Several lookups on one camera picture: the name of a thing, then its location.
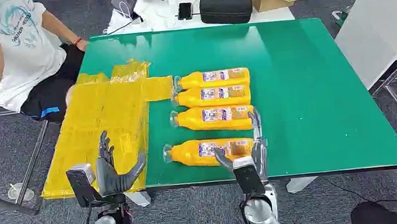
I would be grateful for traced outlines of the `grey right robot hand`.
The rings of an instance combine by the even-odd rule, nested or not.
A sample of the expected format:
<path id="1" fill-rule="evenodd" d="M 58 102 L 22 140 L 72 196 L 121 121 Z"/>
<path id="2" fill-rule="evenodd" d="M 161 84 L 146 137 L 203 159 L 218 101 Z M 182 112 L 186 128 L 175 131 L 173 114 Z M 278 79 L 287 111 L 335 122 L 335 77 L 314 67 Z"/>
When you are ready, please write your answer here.
<path id="1" fill-rule="evenodd" d="M 247 156 L 238 158 L 235 161 L 231 161 L 225 156 L 225 152 L 218 147 L 213 148 L 213 153 L 218 163 L 227 169 L 231 174 L 234 174 L 234 170 L 244 166 L 253 165 L 259 179 L 263 185 L 269 183 L 267 174 L 267 139 L 262 134 L 262 123 L 260 113 L 257 108 L 254 107 L 252 112 L 248 112 L 248 117 L 252 121 L 254 145 L 251 149 L 250 157 Z"/>

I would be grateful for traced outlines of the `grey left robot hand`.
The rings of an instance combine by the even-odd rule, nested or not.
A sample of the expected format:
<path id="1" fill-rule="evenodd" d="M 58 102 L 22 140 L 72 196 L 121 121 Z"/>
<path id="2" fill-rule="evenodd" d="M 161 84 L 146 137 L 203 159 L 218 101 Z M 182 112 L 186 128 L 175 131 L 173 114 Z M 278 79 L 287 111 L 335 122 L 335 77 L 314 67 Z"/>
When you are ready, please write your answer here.
<path id="1" fill-rule="evenodd" d="M 136 164 L 128 173 L 118 174 L 113 165 L 113 149 L 109 146 L 107 131 L 103 131 L 99 141 L 99 157 L 96 161 L 97 181 L 102 196 L 120 194 L 129 190 L 146 166 L 144 153 L 139 153 Z"/>

